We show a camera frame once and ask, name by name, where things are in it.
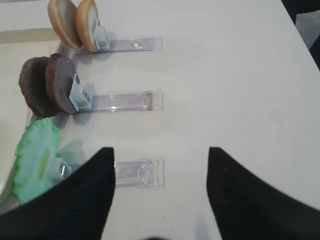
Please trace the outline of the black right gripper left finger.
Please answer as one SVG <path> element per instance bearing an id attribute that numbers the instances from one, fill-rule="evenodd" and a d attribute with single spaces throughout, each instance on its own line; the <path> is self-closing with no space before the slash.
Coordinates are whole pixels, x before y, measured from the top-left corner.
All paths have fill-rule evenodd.
<path id="1" fill-rule="evenodd" d="M 99 240 L 115 193 L 114 149 L 103 147 L 46 193 L 0 216 L 2 240 Z"/>

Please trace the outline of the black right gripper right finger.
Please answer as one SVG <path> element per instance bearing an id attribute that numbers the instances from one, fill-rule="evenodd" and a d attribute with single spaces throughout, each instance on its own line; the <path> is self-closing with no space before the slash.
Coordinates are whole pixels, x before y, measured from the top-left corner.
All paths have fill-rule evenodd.
<path id="1" fill-rule="evenodd" d="M 318 240 L 320 211 L 269 185 L 210 147 L 206 190 L 223 240 Z"/>

